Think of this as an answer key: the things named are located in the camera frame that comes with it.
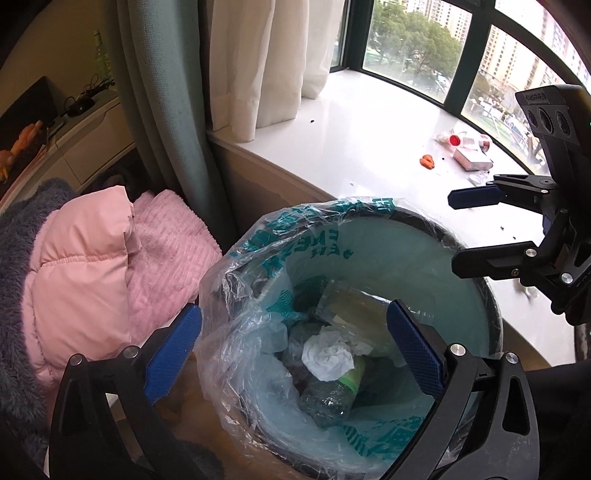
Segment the gray fluffy blanket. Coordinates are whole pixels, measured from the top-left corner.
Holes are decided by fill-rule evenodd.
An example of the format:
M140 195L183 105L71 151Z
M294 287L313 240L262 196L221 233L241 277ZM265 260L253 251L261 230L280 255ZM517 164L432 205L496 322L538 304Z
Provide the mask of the gray fluffy blanket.
M0 421L41 467L49 431L45 399L25 348L21 299L37 233L52 211L75 197L64 180L47 180L33 197L0 215Z

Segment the crumpled tissue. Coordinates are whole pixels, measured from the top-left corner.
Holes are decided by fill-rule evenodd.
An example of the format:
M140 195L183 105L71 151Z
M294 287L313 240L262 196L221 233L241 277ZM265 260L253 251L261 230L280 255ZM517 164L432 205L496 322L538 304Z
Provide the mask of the crumpled tissue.
M353 357L369 355L372 347L356 337L333 327L320 329L304 343L301 360L318 380L338 380L355 367Z

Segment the window frame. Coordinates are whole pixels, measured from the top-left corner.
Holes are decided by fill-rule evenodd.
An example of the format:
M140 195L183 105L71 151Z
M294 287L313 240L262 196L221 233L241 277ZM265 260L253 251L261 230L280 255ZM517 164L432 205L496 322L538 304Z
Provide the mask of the window frame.
M496 0L444 0L449 4L462 8L472 14L470 27L468 28L466 43L460 55L456 74L452 79L445 101L443 103L413 89L409 85L392 80L375 72L363 68L365 51L371 27L372 13L375 0L346 0L345 11L345 32L341 46L341 62L338 66L332 67L331 72L338 72L344 69L355 70L385 82L396 85L407 90L427 102L441 107L446 112L461 119L475 130L488 134L484 129L476 125L469 118L462 115L462 110L472 90L476 75L486 54L486 45L492 27L497 27L515 40L530 49L541 61L556 72L556 74L567 84L579 85L584 88L583 82L567 66L562 59L552 51L542 40L532 32L521 26L512 18L508 17L495 8ZM530 174L532 169L518 158L508 147L496 138L493 142L505 153L512 157L525 171Z

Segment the window pane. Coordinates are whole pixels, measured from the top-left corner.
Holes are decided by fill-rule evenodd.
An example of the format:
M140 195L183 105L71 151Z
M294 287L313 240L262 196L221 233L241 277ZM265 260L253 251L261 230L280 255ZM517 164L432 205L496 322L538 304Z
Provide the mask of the window pane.
M443 0L374 0L363 68L445 100L472 14Z
M336 36L335 47L333 49L333 58L330 63L331 67L338 67L343 53L343 43L345 40L345 24L347 23L347 10L349 8L349 2L345 1L343 7L343 15L340 17L339 33Z
M531 134L515 93L557 83L564 82L531 50L492 27L462 114L500 140L534 173L549 175L544 151Z
M591 92L591 77L566 33L537 0L496 0L496 8L548 45Z

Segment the plastic liner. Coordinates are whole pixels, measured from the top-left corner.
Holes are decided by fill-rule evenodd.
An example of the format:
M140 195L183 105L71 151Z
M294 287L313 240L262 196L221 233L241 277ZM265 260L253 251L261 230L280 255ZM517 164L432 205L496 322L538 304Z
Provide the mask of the plastic liner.
M260 219L202 280L195 349L203 393L244 455L257 461L271 452L312 478L379 478L433 404L408 367L392 371L379 401L320 429L298 409L279 352L330 280L401 299L474 355L499 352L502 322L485 280L451 272L460 247L424 213L390 198L301 205Z

